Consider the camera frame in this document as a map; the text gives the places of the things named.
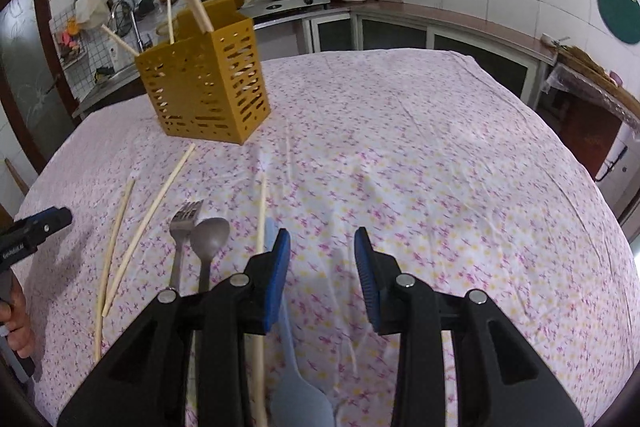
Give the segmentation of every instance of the door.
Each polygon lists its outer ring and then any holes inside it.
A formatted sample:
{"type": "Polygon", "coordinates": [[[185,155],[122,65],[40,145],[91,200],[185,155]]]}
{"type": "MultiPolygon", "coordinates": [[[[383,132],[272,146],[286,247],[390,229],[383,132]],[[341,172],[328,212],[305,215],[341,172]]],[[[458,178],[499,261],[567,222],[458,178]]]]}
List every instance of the door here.
{"type": "Polygon", "coordinates": [[[78,107],[49,20],[49,0],[0,0],[0,102],[38,173],[74,131],[78,107]]]}
{"type": "Polygon", "coordinates": [[[449,30],[430,27],[427,46],[432,50],[458,52],[473,57],[478,65],[499,84],[509,89],[524,103],[532,98],[538,61],[496,42],[449,30]]]}
{"type": "Polygon", "coordinates": [[[350,52],[355,49],[349,13],[314,17],[310,23],[314,53],[350,52]]]}
{"type": "Polygon", "coordinates": [[[427,30],[362,18],[362,48],[393,50],[427,48],[427,30]]]}

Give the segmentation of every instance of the metal screw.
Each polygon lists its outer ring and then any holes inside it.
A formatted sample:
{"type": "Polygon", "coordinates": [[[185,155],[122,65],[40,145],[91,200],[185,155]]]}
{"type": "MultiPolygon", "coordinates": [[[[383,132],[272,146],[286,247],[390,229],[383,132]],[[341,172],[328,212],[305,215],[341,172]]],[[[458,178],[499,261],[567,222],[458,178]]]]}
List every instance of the metal screw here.
{"type": "Polygon", "coordinates": [[[488,297],[482,290],[471,290],[469,292],[469,299],[471,299],[471,302],[475,302],[476,304],[484,304],[488,297]]]}
{"type": "Polygon", "coordinates": [[[244,273],[235,273],[231,276],[230,283],[231,286],[242,287],[247,286],[249,284],[249,276],[244,273]]]}
{"type": "Polygon", "coordinates": [[[401,273],[396,277],[396,284],[402,286],[402,288],[411,288],[415,284],[414,276],[408,273],[401,273]]]}
{"type": "Polygon", "coordinates": [[[176,297],[177,295],[173,290],[162,290],[158,294],[158,300],[162,302],[162,304],[171,304],[175,301],[176,297]]]}

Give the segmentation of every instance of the gas stove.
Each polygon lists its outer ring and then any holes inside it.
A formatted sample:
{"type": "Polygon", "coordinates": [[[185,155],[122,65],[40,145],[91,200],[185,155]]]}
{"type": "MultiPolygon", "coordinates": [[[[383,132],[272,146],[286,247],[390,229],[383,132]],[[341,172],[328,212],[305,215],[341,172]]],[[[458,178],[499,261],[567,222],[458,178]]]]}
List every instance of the gas stove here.
{"type": "Polygon", "coordinates": [[[329,0],[250,0],[239,12],[255,19],[328,3],[329,0]]]}

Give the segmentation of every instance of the sink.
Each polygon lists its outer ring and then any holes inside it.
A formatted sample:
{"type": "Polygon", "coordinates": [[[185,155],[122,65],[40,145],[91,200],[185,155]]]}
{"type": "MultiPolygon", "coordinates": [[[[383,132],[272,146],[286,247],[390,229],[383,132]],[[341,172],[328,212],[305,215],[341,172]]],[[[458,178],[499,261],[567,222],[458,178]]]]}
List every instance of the sink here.
{"type": "Polygon", "coordinates": [[[112,92],[126,86],[130,82],[134,81],[140,74],[135,64],[130,64],[126,68],[121,69],[111,77],[99,82],[94,88],[87,94],[82,102],[78,105],[78,108],[74,111],[73,117],[79,116],[86,112],[95,103],[111,94],[112,92]]]}

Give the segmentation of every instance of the human hand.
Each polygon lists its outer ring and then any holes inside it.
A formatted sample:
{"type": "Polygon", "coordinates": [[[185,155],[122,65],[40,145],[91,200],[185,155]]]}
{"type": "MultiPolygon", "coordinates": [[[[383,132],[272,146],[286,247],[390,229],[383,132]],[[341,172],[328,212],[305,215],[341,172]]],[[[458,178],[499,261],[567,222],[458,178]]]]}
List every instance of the human hand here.
{"type": "Polygon", "coordinates": [[[11,306],[6,302],[0,303],[0,322],[11,331],[6,338],[9,347],[26,359],[35,345],[35,336],[31,331],[31,319],[27,314],[27,301],[20,282],[11,274],[11,306]]]}

